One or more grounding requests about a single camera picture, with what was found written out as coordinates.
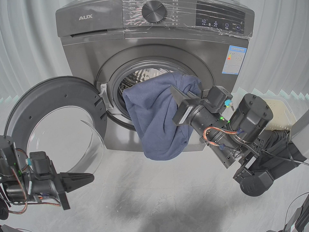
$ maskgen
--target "blue cloth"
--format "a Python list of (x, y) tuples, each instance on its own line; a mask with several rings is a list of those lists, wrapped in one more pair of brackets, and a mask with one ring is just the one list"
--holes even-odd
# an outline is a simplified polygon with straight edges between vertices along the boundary
[(193, 128), (173, 123), (177, 104), (170, 87), (174, 85), (184, 93), (191, 91), (198, 94), (199, 83), (200, 80), (195, 76), (170, 72), (124, 90), (127, 110), (147, 158), (170, 160), (187, 146)]

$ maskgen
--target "blue connector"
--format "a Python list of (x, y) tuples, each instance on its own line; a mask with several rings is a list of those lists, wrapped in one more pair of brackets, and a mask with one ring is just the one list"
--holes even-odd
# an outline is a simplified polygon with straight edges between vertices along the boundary
[(238, 130), (237, 130), (237, 134), (241, 134), (241, 133), (243, 133), (244, 131), (241, 129), (241, 128), (238, 128)]
[(225, 144), (219, 145), (219, 149), (223, 150), (225, 148)]
[(31, 164), (31, 160), (30, 160), (30, 158), (27, 158), (26, 159), (26, 164), (28, 164), (29, 166), (31, 166), (32, 164)]
[(230, 107), (230, 106), (233, 105), (233, 102), (232, 102), (230, 99), (228, 99), (228, 100), (226, 100), (226, 101), (224, 102), (224, 104), (225, 104), (226, 107)]

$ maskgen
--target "aux logo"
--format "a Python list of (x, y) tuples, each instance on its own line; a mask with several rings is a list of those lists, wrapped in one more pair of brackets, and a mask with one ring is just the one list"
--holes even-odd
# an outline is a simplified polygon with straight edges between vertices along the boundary
[(81, 17), (79, 18), (79, 21), (80, 21), (80, 20), (86, 20), (86, 19), (88, 19), (88, 18), (92, 18), (92, 14), (91, 14), (91, 15), (84, 15), (84, 16), (81, 16)]

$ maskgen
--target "white curtain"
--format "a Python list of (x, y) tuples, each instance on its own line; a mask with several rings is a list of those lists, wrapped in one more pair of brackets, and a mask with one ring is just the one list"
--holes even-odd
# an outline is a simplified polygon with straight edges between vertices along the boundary
[[(0, 118), (33, 85), (71, 75), (55, 12), (73, 0), (0, 0)], [(255, 12), (253, 38), (234, 92), (309, 96), (308, 0), (237, 0)]]

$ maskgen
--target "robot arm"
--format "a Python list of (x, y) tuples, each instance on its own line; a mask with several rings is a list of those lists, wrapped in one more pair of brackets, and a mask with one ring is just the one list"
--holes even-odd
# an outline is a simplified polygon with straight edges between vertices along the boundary
[(273, 118), (272, 111), (256, 95), (246, 94), (228, 121), (221, 113), (231, 105), (233, 96), (224, 87), (212, 87), (205, 99), (191, 92), (184, 94), (173, 86), (171, 93), (178, 104), (174, 123), (191, 125), (226, 168), (238, 161), (241, 167), (233, 178), (249, 196), (263, 194), (274, 180), (299, 166), (309, 155), (299, 143), (309, 127), (309, 112), (291, 131), (271, 131), (264, 128)]
[[(53, 199), (57, 206), (70, 209), (66, 192), (76, 190), (94, 180), (88, 173), (57, 173), (44, 151), (31, 152), (29, 157), (17, 149), (13, 139), (0, 136), (0, 219), (9, 213), (23, 214), (28, 202), (40, 204)], [(19, 211), (9, 211), (11, 205), (24, 205)]]

